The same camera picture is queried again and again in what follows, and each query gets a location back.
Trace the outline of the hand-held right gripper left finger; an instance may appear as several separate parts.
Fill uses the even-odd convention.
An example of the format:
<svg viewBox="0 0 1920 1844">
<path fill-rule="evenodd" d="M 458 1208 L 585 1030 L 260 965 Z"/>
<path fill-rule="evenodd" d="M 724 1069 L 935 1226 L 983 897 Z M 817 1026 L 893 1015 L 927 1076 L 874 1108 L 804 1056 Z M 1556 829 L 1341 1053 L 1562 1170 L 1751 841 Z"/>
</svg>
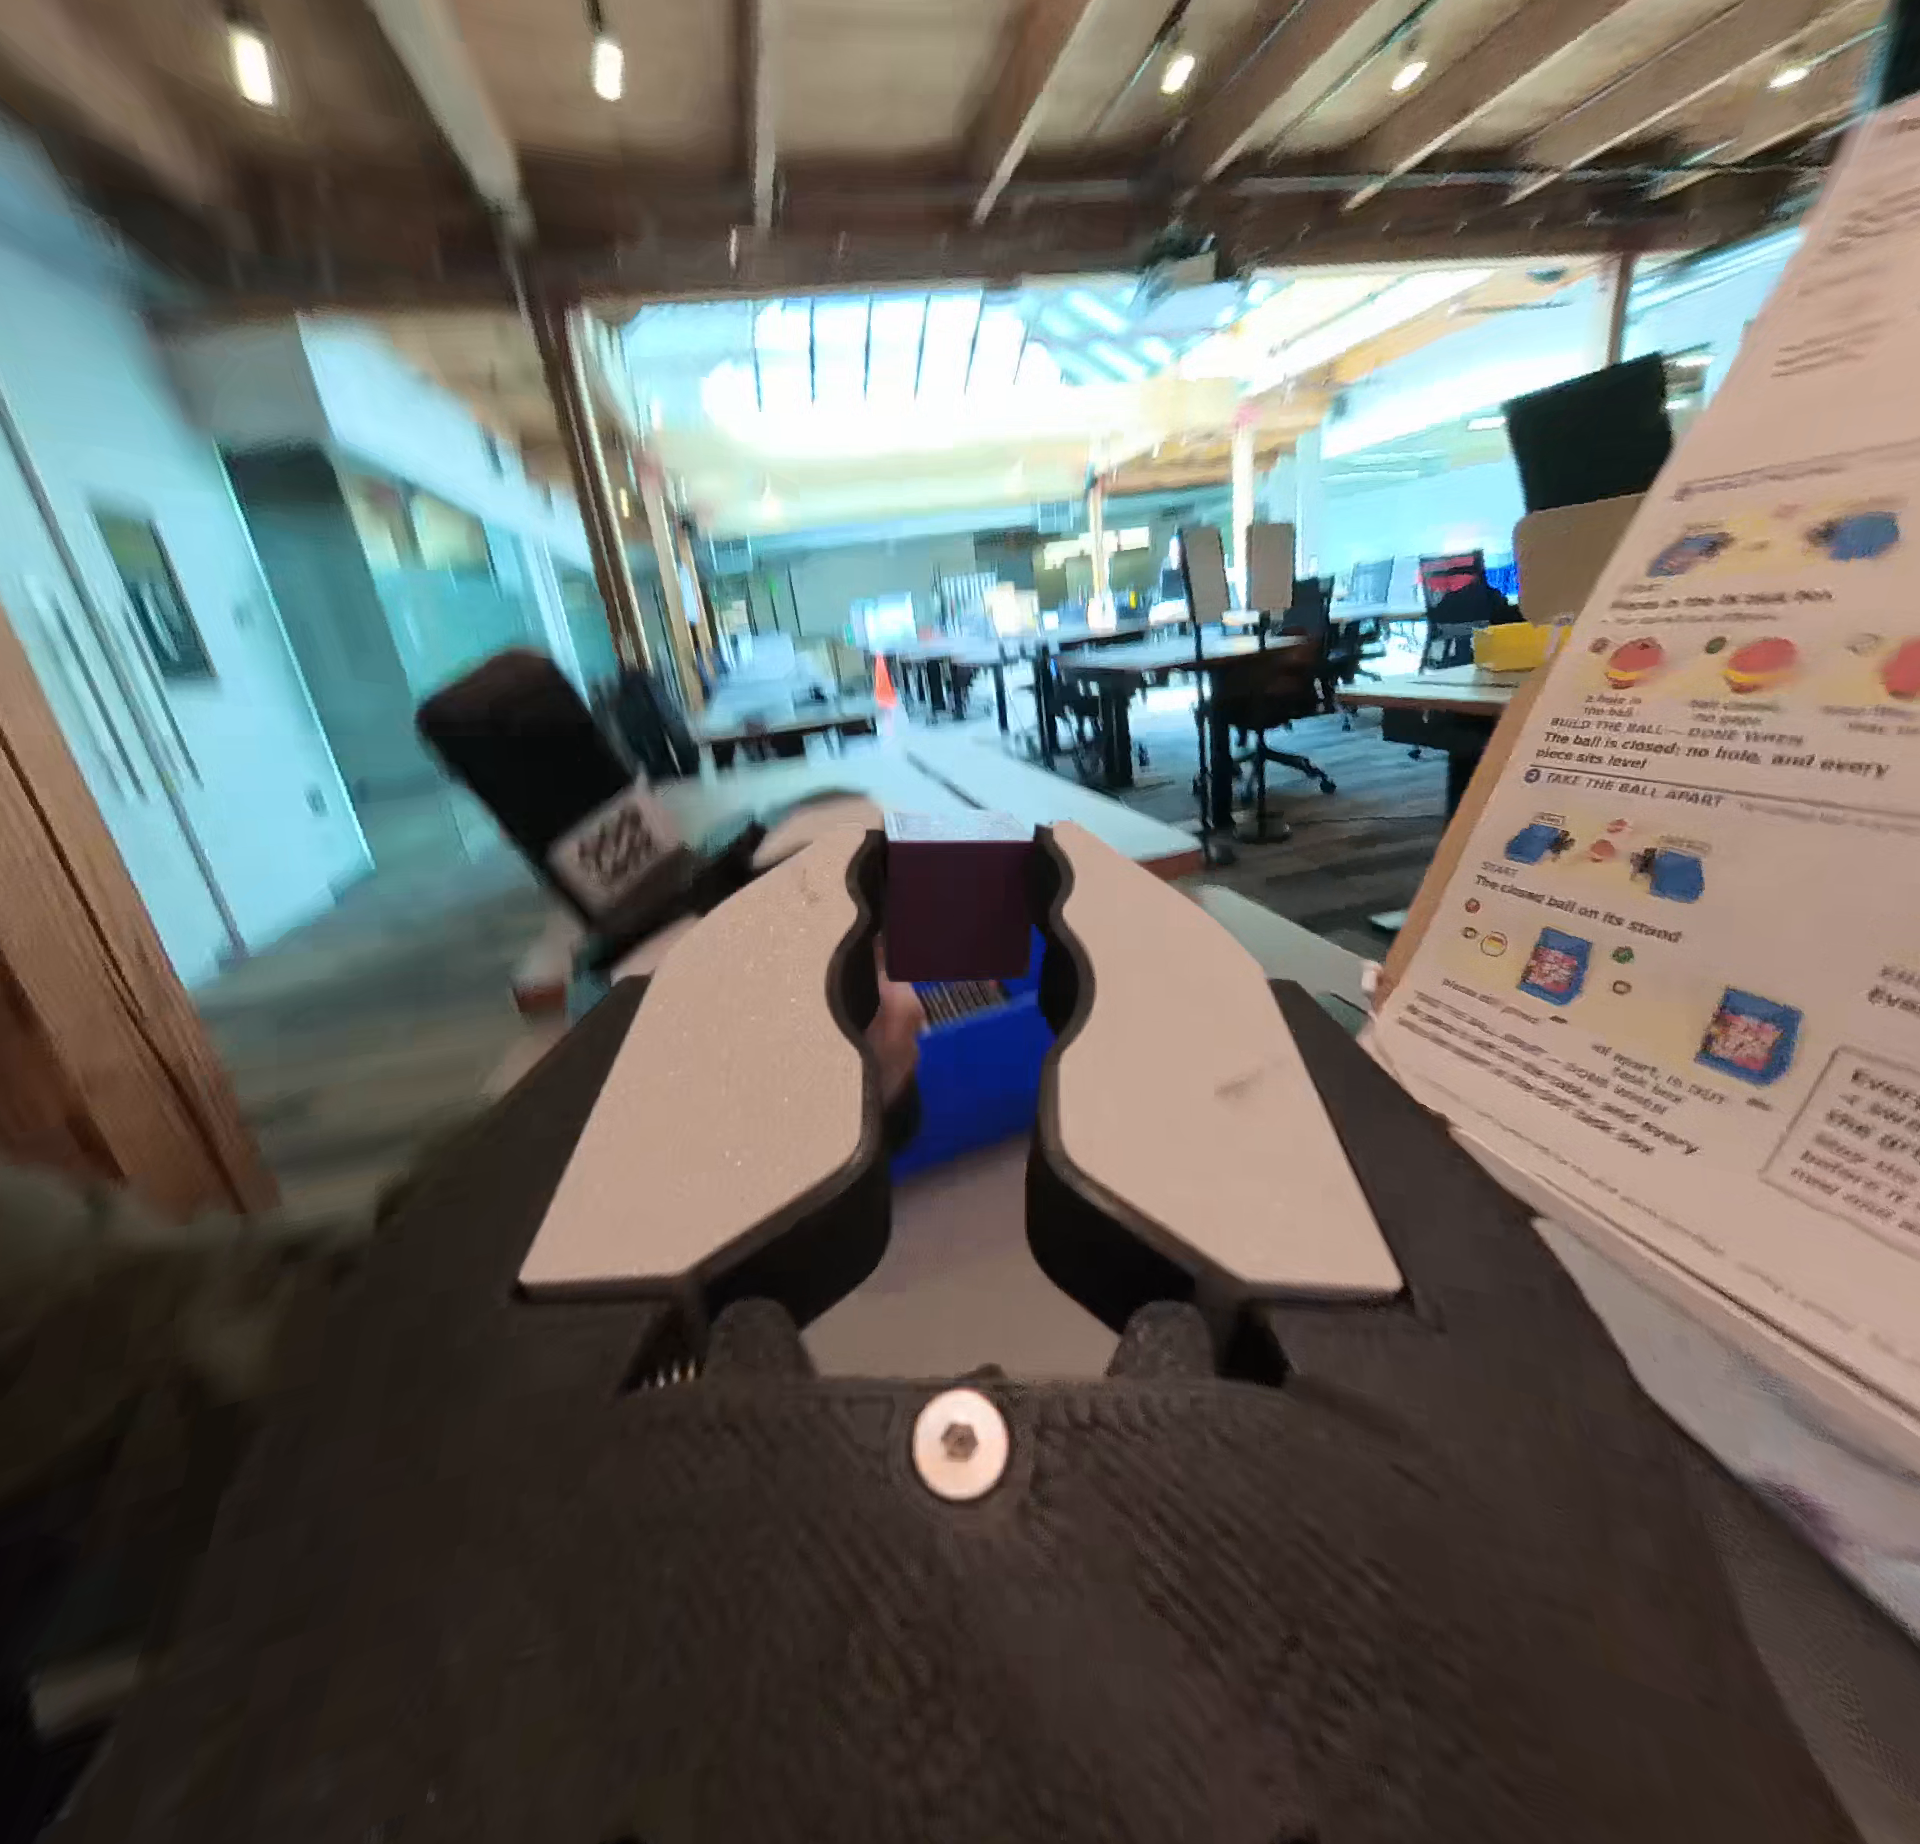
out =
<svg viewBox="0 0 1920 1844">
<path fill-rule="evenodd" d="M 818 832 L 712 909 L 632 1016 L 518 1269 L 528 1300 L 838 1304 L 892 1230 L 886 836 Z"/>
</svg>

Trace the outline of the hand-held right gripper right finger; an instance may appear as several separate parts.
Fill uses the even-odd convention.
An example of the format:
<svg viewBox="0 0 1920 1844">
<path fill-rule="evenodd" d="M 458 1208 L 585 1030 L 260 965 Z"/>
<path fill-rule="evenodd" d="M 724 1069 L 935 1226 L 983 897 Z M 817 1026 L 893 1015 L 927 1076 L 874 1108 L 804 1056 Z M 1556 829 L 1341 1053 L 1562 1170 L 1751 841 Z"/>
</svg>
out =
<svg viewBox="0 0 1920 1844">
<path fill-rule="evenodd" d="M 1036 834 L 1054 1032 L 1026 1235 L 1080 1304 L 1381 1304 L 1402 1269 L 1275 985 L 1075 821 Z"/>
</svg>

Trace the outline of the blue plastic bin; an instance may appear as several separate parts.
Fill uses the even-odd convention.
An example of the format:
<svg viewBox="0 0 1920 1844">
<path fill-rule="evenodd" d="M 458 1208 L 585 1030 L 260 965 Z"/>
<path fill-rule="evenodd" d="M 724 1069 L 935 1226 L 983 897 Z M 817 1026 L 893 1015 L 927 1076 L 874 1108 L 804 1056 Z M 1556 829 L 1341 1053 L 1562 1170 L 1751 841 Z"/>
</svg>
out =
<svg viewBox="0 0 1920 1844">
<path fill-rule="evenodd" d="M 1043 1061 L 1054 1043 L 1039 983 L 1043 934 L 1031 931 L 1017 977 L 916 983 L 923 1026 L 918 1045 L 918 1124 L 893 1154 L 896 1182 L 1007 1137 L 1028 1137 Z"/>
</svg>

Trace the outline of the purple cube block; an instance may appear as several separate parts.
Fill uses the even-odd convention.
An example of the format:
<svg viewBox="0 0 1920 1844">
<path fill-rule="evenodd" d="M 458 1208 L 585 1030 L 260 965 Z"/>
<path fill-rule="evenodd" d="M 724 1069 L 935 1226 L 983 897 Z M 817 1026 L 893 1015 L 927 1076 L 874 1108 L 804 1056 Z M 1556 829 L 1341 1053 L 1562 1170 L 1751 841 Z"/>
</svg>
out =
<svg viewBox="0 0 1920 1844">
<path fill-rule="evenodd" d="M 1010 983 L 1032 946 L 1036 831 L 996 812 L 887 809 L 882 965 L 896 983 Z"/>
</svg>

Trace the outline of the black office chair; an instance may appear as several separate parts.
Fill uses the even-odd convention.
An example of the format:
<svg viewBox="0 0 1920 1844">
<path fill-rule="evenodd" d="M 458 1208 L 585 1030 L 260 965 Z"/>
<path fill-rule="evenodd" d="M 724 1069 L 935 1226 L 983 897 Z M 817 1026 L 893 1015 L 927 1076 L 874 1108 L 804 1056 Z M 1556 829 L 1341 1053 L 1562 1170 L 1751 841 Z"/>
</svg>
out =
<svg viewBox="0 0 1920 1844">
<path fill-rule="evenodd" d="M 1326 645 L 1330 631 L 1328 586 L 1323 577 L 1297 579 L 1282 631 L 1260 631 L 1264 649 L 1238 660 L 1225 684 L 1215 688 L 1213 719 L 1227 730 L 1230 750 L 1246 739 L 1250 750 L 1230 756 L 1230 768 L 1246 768 L 1237 800 L 1264 824 L 1266 768 L 1286 766 L 1332 797 L 1335 779 L 1310 756 L 1268 745 L 1268 734 L 1313 719 L 1326 708 Z"/>
</svg>

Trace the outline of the wooden office desk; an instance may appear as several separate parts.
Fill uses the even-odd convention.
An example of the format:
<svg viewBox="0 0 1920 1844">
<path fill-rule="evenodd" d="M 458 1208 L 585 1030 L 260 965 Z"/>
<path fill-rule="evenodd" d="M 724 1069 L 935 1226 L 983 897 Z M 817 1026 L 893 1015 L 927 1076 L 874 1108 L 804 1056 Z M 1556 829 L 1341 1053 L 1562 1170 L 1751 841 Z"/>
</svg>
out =
<svg viewBox="0 0 1920 1844">
<path fill-rule="evenodd" d="M 1206 716 L 1194 728 L 1198 776 L 1203 784 L 1201 826 L 1205 839 L 1235 836 L 1235 779 L 1230 773 L 1230 737 L 1213 719 L 1215 684 L 1230 676 L 1238 660 L 1258 654 L 1260 638 L 1213 638 L 1191 633 L 1164 643 L 1134 643 L 1106 649 L 1075 649 L 1057 658 L 1065 681 L 1095 684 L 1095 768 L 1108 792 L 1134 786 L 1136 750 L 1130 728 L 1134 691 L 1164 676 L 1201 678 Z"/>
</svg>

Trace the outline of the printed instruction sheet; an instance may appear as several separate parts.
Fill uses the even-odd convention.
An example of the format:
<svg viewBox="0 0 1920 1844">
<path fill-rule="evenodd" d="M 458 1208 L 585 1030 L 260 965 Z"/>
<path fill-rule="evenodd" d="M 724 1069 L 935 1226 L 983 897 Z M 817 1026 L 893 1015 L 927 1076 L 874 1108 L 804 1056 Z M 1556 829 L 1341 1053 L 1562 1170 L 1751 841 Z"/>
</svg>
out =
<svg viewBox="0 0 1920 1844">
<path fill-rule="evenodd" d="M 1918 114 L 1851 137 L 1373 1026 L 1527 1203 L 1918 1397 Z"/>
</svg>

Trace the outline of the black panel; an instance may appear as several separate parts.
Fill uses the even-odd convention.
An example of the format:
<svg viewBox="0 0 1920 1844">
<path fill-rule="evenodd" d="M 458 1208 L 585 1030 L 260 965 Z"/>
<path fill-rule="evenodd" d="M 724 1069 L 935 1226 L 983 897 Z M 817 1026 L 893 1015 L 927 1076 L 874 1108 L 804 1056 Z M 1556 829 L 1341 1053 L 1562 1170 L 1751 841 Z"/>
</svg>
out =
<svg viewBox="0 0 1920 1844">
<path fill-rule="evenodd" d="M 1523 509 L 1642 497 L 1671 453 L 1668 360 L 1646 352 L 1526 392 L 1500 409 Z"/>
</svg>

